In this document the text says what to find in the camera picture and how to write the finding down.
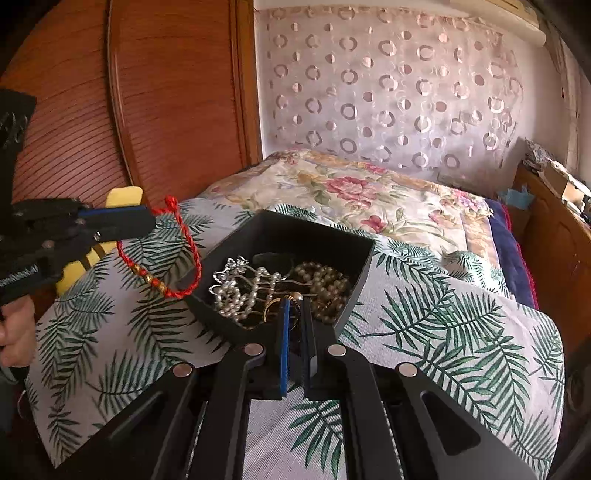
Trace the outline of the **person's left hand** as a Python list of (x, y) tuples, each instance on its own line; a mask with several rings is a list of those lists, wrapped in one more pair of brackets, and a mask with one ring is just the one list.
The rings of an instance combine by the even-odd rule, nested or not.
[(35, 307), (24, 296), (1, 307), (1, 365), (26, 367), (36, 352)]

